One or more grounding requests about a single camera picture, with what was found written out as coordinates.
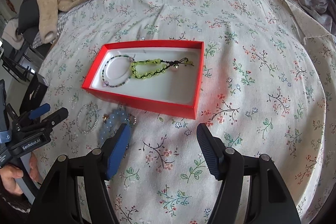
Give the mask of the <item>person's left hand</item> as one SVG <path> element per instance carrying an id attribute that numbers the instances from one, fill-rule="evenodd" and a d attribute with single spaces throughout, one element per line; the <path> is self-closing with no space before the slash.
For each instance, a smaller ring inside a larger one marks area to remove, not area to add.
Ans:
<path id="1" fill-rule="evenodd" d="M 38 170 L 38 161 L 34 153 L 31 153 L 29 160 L 30 177 L 35 182 L 41 182 L 41 175 Z M 19 168 L 7 164 L 1 168 L 1 180 L 2 184 L 7 192 L 15 196 L 23 194 L 20 186 L 17 184 L 16 179 L 23 177 L 23 171 Z"/>

